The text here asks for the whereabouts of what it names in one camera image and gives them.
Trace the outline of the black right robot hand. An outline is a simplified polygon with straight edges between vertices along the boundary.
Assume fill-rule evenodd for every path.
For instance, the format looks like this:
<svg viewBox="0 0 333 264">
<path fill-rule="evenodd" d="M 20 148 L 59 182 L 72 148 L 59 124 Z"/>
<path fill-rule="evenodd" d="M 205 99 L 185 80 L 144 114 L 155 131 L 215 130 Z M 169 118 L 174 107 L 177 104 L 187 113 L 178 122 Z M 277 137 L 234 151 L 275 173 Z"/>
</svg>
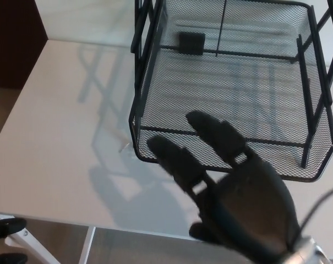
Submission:
<svg viewBox="0 0 333 264">
<path fill-rule="evenodd" d="M 216 243 L 255 263 L 277 263 L 290 251 L 299 231 L 283 180 L 229 122 L 201 111 L 189 112 L 186 118 L 232 172 L 213 181 L 190 151 L 163 136 L 150 138 L 148 148 L 195 202 L 202 225 Z"/>
</svg>

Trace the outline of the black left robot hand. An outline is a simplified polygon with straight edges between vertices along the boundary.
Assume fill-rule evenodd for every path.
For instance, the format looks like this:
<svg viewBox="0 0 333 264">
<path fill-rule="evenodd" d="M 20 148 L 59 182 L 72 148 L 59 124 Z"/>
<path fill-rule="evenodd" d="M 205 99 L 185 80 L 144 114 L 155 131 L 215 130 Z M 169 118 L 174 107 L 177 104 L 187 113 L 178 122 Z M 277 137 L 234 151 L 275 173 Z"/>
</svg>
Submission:
<svg viewBox="0 0 333 264">
<path fill-rule="evenodd" d="M 27 225 L 27 221 L 23 218 L 7 218 L 0 219 L 0 239 L 22 231 Z M 26 263 L 28 257 L 23 253 L 3 253 L 0 254 L 0 263 L 17 264 Z"/>
</svg>

